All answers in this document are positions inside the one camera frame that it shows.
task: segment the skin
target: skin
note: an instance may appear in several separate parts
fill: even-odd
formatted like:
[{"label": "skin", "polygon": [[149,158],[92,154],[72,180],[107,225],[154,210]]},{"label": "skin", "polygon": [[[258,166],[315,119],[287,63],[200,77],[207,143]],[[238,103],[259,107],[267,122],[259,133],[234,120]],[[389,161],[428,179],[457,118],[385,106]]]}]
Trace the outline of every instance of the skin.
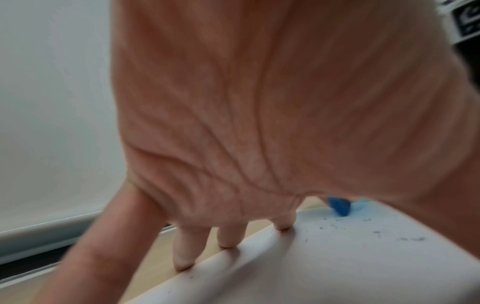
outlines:
[{"label": "skin", "polygon": [[480,257],[479,100],[430,1],[117,0],[112,84],[127,182],[36,303],[115,303],[166,221],[183,270],[211,227],[233,247],[307,195],[381,201]]}]

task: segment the white surface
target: white surface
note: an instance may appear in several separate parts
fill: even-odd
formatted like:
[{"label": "white surface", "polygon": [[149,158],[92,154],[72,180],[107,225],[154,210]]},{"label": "white surface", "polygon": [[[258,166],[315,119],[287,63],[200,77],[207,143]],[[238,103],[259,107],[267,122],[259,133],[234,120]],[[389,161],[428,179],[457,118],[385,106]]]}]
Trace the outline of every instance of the white surface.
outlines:
[{"label": "white surface", "polygon": [[359,203],[338,218],[298,214],[294,231],[253,235],[130,304],[479,303],[480,263],[413,220]]},{"label": "white surface", "polygon": [[108,0],[0,1],[0,41],[0,237],[102,210],[125,172]]}]

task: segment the wooden table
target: wooden table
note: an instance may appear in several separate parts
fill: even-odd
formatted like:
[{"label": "wooden table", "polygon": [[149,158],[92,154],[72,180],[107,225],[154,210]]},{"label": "wooden table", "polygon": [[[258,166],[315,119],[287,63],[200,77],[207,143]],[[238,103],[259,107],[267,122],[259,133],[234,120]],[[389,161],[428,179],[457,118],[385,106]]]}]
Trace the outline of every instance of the wooden table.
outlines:
[{"label": "wooden table", "polygon": [[[300,207],[301,209],[318,208],[325,206],[317,198],[309,197]],[[248,225],[246,237],[266,228],[271,223],[267,220],[253,221]],[[153,244],[145,260],[135,274],[121,303],[125,303],[139,294],[155,287],[158,284],[175,276],[176,272],[172,264],[172,242],[175,230],[162,233]],[[217,229],[210,232],[205,251],[198,259],[203,261],[221,251],[217,244]],[[51,272],[44,273],[31,279],[0,289],[0,304],[28,304],[34,295],[50,276]]]}]

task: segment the blue marker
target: blue marker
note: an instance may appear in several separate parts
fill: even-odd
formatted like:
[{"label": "blue marker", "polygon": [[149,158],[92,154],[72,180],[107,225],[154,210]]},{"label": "blue marker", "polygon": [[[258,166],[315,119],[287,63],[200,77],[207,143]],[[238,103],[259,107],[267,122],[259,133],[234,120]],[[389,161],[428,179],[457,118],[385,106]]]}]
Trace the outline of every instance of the blue marker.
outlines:
[{"label": "blue marker", "polygon": [[340,216],[347,216],[350,213],[350,205],[352,203],[349,200],[338,197],[329,197],[327,202],[328,205]]}]

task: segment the white wall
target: white wall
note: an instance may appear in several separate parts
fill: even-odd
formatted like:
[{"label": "white wall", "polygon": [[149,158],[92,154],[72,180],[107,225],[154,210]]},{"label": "white wall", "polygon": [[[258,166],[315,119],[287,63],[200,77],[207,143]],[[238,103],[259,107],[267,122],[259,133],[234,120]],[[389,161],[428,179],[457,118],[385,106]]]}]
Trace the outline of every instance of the white wall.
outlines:
[{"label": "white wall", "polygon": [[0,1],[0,232],[99,211],[123,180],[108,14]]}]

